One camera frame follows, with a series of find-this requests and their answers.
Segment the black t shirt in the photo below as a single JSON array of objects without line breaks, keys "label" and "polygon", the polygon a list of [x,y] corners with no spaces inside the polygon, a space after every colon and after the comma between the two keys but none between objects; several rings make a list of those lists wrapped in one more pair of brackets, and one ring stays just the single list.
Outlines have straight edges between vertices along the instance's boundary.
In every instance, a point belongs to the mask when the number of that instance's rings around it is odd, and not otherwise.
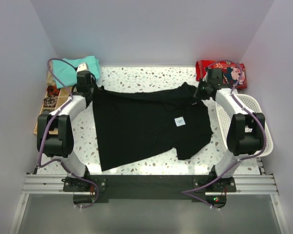
[{"label": "black t shirt", "polygon": [[207,106],[195,87],[150,93],[93,93],[93,115],[101,170],[106,171],[175,149],[190,159],[212,136]]}]

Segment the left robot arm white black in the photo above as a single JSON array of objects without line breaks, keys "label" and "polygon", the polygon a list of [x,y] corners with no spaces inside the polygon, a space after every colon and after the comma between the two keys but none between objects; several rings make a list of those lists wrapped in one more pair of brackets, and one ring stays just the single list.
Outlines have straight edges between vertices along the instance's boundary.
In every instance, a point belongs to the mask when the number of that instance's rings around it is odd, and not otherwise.
[{"label": "left robot arm white black", "polygon": [[74,152],[72,121],[92,102],[96,86],[95,76],[89,70],[78,71],[76,91],[58,109],[41,114],[37,122],[38,167],[58,162],[66,171],[64,183],[79,191],[94,191],[90,173]]}]

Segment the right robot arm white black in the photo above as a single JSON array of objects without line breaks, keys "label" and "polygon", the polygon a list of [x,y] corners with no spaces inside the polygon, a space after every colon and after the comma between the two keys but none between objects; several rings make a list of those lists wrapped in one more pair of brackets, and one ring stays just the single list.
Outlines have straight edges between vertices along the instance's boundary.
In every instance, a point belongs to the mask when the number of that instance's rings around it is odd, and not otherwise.
[{"label": "right robot arm white black", "polygon": [[265,116],[256,113],[242,104],[230,87],[223,81],[221,69],[206,69],[206,75],[199,82],[195,96],[202,100],[213,99],[231,119],[226,138],[227,150],[222,159],[213,166],[214,176],[197,191],[209,187],[212,191],[220,191],[225,180],[233,177],[242,161],[262,154],[266,148]]}]

